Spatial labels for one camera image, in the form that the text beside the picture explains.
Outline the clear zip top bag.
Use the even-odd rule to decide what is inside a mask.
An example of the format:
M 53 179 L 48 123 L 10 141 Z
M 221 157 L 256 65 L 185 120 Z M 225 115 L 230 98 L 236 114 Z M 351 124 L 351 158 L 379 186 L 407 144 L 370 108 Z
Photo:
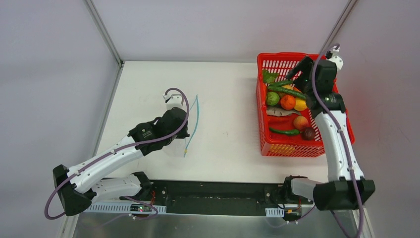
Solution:
M 192 140 L 196 135 L 201 113 L 198 94 L 189 105 L 190 113 L 187 126 L 187 132 L 189 133 L 189 136 L 184 139 L 174 139 L 170 145 L 163 148 L 164 153 L 170 157 L 185 158 L 188 154 L 189 147 L 192 144 Z

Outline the orange tangerine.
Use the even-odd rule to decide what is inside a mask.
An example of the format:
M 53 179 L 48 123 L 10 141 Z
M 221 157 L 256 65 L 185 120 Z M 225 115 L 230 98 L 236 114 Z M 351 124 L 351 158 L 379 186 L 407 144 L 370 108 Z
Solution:
M 295 106 L 295 97 L 286 95 L 280 100 L 280 105 L 285 110 L 292 110 Z

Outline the green lime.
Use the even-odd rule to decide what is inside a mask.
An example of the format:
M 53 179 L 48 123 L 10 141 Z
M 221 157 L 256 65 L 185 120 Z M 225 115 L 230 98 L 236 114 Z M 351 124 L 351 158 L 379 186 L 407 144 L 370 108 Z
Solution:
M 276 106 L 280 101 L 280 96 L 277 92 L 267 92 L 266 94 L 266 105 L 267 106 Z

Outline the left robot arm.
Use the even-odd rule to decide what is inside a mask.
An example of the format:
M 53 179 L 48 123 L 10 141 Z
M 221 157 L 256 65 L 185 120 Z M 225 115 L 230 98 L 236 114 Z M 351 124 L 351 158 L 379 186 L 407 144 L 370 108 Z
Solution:
M 48 211 L 55 195 L 58 195 L 66 216 L 82 213 L 102 199 L 124 196 L 142 201 L 148 199 L 151 187 L 143 172 L 135 172 L 124 178 L 111 179 L 107 176 L 135 159 L 161 150 L 174 139 L 189 137 L 188 117 L 189 110 L 174 107 L 161 117 L 137 124 L 120 141 L 99 155 L 69 168 L 56 166 L 52 171 L 55 189 L 45 206 L 45 216 L 53 219 Z

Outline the yellow orange with leaf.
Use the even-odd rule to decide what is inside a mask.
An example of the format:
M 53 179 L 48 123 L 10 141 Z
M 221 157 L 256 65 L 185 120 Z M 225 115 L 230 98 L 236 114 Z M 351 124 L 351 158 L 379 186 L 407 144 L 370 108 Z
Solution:
M 292 86 L 290 86 L 290 85 L 284 85 L 284 86 L 282 86 L 282 88 L 293 90 Z M 278 95 L 279 95 L 280 98 L 283 98 L 284 96 L 286 96 L 288 94 L 287 93 L 283 93 L 283 92 L 278 92 Z

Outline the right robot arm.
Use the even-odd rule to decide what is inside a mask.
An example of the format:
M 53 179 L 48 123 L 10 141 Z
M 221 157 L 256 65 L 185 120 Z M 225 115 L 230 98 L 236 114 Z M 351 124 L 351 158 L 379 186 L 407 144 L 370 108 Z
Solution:
M 374 181 L 365 178 L 353 152 L 344 100 L 333 92 L 337 70 L 335 62 L 305 56 L 286 75 L 286 79 L 295 77 L 295 86 L 306 96 L 328 166 L 326 183 L 292 178 L 291 184 L 281 190 L 287 203 L 302 196 L 313 201 L 320 211 L 357 210 L 375 192 Z

